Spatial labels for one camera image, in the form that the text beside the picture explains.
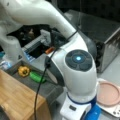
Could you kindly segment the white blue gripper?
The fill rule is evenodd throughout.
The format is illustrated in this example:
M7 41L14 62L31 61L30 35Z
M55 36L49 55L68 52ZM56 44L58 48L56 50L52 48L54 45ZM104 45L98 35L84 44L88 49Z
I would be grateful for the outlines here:
M96 98L86 103L79 103L67 96L60 114L62 120L98 120L100 107L96 104Z

